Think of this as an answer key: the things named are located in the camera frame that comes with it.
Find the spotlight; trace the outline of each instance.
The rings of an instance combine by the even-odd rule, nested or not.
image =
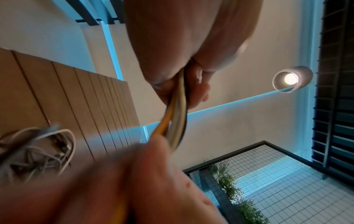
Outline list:
[[[309,84],[312,77],[312,70],[305,66],[284,69],[274,76],[273,87],[282,93],[292,93]]]

